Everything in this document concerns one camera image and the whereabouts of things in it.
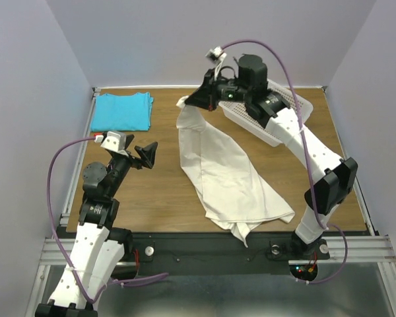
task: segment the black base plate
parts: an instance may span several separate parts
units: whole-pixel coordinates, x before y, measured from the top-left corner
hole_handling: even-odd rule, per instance
[[[140,275],[288,275],[289,260],[309,261],[314,254],[293,254],[291,236],[291,232],[254,232],[247,238],[248,248],[230,233],[134,233],[133,241],[139,250]],[[325,241],[314,248],[317,258],[329,259],[319,251],[320,244]],[[272,252],[273,245],[280,253]],[[147,246],[154,248],[153,255],[145,254]]]

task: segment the cable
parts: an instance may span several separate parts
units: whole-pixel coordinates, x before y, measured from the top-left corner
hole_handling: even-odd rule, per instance
[[[314,252],[313,255],[311,255],[310,261],[308,262],[307,265],[305,265],[305,267],[310,266],[312,260],[314,260],[314,263],[313,263],[314,265],[313,265],[313,267],[315,267],[315,263],[317,262],[317,252]]]
[[[231,69],[233,71],[233,77],[236,78],[235,68],[233,68],[232,66],[223,66],[222,68],[220,68],[220,74],[222,73],[223,69]]]
[[[267,50],[269,50],[274,57],[277,59],[277,61],[279,62],[280,66],[283,69],[283,73],[286,76],[286,80],[288,82],[288,85],[290,87],[290,91],[292,93],[293,96],[293,100],[295,102],[295,106],[296,106],[296,112],[298,115],[298,124],[299,124],[299,129],[301,131],[301,137],[302,137],[302,145],[304,147],[304,154],[305,154],[305,165],[306,165],[306,170],[308,172],[308,180],[310,182],[310,191],[311,191],[311,198],[312,198],[312,205],[313,205],[313,210],[314,210],[314,215],[315,215],[315,219],[317,220],[318,225],[323,229],[323,230],[327,230],[327,227],[321,222],[321,219],[319,218],[318,212],[317,212],[317,204],[315,203],[315,190],[314,190],[314,180],[312,179],[312,168],[311,168],[311,164],[310,164],[310,153],[308,151],[308,144],[306,142],[306,138],[305,138],[305,131],[304,131],[304,123],[302,122],[302,113],[301,113],[301,107],[298,101],[298,97],[296,95],[295,89],[292,85],[292,81],[290,80],[288,71],[286,70],[286,67],[284,66],[282,60],[280,59],[280,57],[277,55],[277,53],[270,48],[266,43],[263,43],[259,40],[237,40],[237,41],[233,41],[230,42],[226,45],[223,45],[221,48],[222,50],[225,50],[226,48],[229,48],[230,46],[236,45],[236,44],[241,44],[241,43],[254,43],[254,44],[258,44],[260,46],[263,46],[264,48],[266,48]],[[327,281],[330,281],[332,278],[334,278],[334,276],[336,276],[337,274],[339,274],[343,267],[346,264],[346,260],[348,258],[348,242],[346,240],[346,236],[344,234],[344,232],[337,226],[337,225],[333,225],[330,224],[332,227],[335,227],[338,232],[340,233],[340,235],[343,237],[343,242],[345,243],[345,256],[343,257],[343,262],[340,266],[340,268],[334,273],[332,274],[332,276],[327,277],[325,279],[319,280],[319,281],[303,281],[305,283],[309,283],[309,284],[320,284],[320,283],[324,283]]]
[[[315,260],[314,260],[314,264],[311,266],[311,269],[314,269],[315,266],[317,265],[317,252],[314,252],[314,256],[315,256]]]
[[[139,251],[138,251],[138,249],[135,249],[133,254],[135,255],[135,267],[137,268],[137,275],[138,275],[138,272],[139,272]]]
[[[59,237],[57,236],[57,232],[56,229],[54,227],[54,218],[53,218],[53,211],[51,209],[51,195],[50,195],[50,184],[51,184],[51,173],[53,172],[53,166],[55,163],[55,160],[57,159],[57,157],[59,156],[59,154],[66,149],[67,147],[70,147],[71,145],[80,143],[80,142],[84,142],[84,141],[91,141],[94,140],[95,137],[84,137],[82,139],[78,139],[75,141],[72,141],[64,146],[62,146],[60,149],[57,150],[57,152],[54,154],[53,158],[51,159],[50,162],[50,166],[48,168],[48,175],[47,175],[47,209],[48,209],[48,216],[50,219],[50,225],[51,225],[51,232],[53,233],[53,237],[55,239],[55,242],[60,250],[60,252],[63,254],[63,257],[65,258],[67,264],[69,265],[69,267],[72,269],[72,274],[73,277],[75,278],[75,281],[77,282],[77,285],[79,286],[79,290],[82,293],[83,297],[86,299],[86,301],[90,302],[91,304],[94,304],[99,298],[101,293],[107,288],[107,285],[103,285],[101,287],[101,289],[98,290],[97,295],[95,296],[94,299],[90,298],[88,296],[88,293],[84,287],[84,285],[82,285],[81,283],[81,279],[79,278],[78,273],[76,272],[75,266],[73,265],[73,262],[70,258],[70,256],[68,255],[68,253],[66,252],[66,250],[64,249]],[[139,287],[139,286],[145,286],[157,281],[161,281],[162,279],[165,279],[168,276],[168,273],[161,273],[158,275],[153,275],[153,276],[148,276],[148,277],[141,277],[138,279],[128,279],[128,280],[123,280],[123,281],[114,281],[111,282],[110,284],[125,284],[125,283],[132,283],[132,282],[139,282],[136,285],[132,285],[132,287]]]

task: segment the screw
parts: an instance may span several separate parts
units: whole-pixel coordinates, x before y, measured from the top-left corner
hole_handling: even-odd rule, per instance
[[[154,248],[152,246],[147,246],[145,248],[145,255],[152,256],[154,254]]]
[[[271,246],[271,253],[275,256],[280,254],[280,247],[277,244]]]
[[[329,247],[326,244],[322,244],[321,246],[319,246],[319,250],[322,254],[329,253]]]

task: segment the white wall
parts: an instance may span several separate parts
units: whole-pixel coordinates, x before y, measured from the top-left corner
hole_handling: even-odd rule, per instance
[[[327,89],[381,234],[396,252],[396,0],[378,0]]]
[[[201,84],[209,48],[240,38],[266,41],[294,83],[326,85],[375,0],[47,0],[90,84]],[[274,59],[260,53],[269,78],[285,83]]]
[[[90,86],[44,0],[0,0],[0,317],[24,316],[44,237],[55,150],[82,134]],[[55,169],[61,212],[76,149]]]

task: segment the gray floor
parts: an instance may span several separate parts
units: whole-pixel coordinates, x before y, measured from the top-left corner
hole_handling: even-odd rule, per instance
[[[319,266],[319,277],[338,265]],[[52,267],[46,302],[63,267]],[[273,275],[173,276],[146,287],[111,286],[103,294],[99,316],[393,316],[376,264],[347,264],[333,281],[302,285]]]

